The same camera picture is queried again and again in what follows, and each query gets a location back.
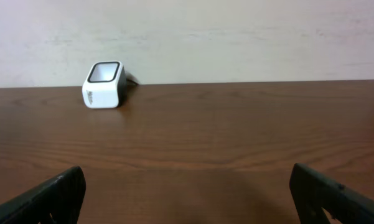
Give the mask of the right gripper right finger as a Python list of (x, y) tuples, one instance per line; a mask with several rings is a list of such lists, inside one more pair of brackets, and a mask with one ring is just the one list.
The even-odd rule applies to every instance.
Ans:
[(328, 223), (325, 211), (340, 223), (374, 223), (373, 200), (304, 164), (294, 164), (289, 188), (301, 223)]

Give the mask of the white barcode scanner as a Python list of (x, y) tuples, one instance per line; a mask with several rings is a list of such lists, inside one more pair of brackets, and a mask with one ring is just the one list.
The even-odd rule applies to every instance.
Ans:
[(85, 105), (91, 109), (117, 108), (126, 99), (127, 79), (120, 61), (97, 62), (82, 85)]

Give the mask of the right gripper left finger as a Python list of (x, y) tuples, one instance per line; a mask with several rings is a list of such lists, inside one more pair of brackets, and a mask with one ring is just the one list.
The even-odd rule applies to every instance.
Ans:
[(75, 166), (0, 205), (0, 223), (77, 223), (86, 192)]

